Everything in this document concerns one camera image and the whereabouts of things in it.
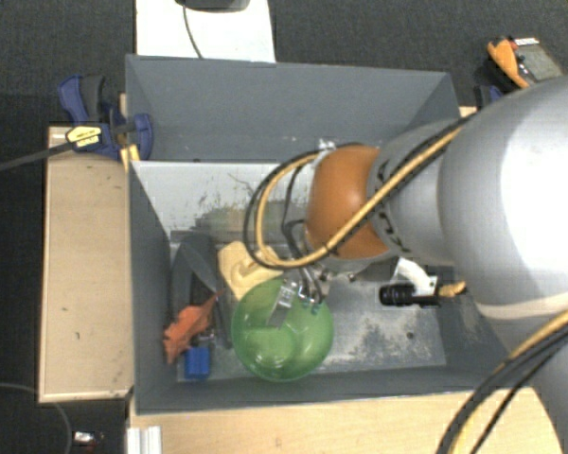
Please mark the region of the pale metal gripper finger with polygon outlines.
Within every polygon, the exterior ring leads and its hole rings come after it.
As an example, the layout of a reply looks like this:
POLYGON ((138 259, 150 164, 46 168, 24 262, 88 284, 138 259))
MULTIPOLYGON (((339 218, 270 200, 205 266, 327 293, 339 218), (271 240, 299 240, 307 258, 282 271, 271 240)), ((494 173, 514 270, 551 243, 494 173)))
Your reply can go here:
POLYGON ((283 284, 275 297, 274 306, 268 316, 268 326, 280 327, 284 323, 288 312, 293 306, 294 298, 294 288, 290 285, 283 284))

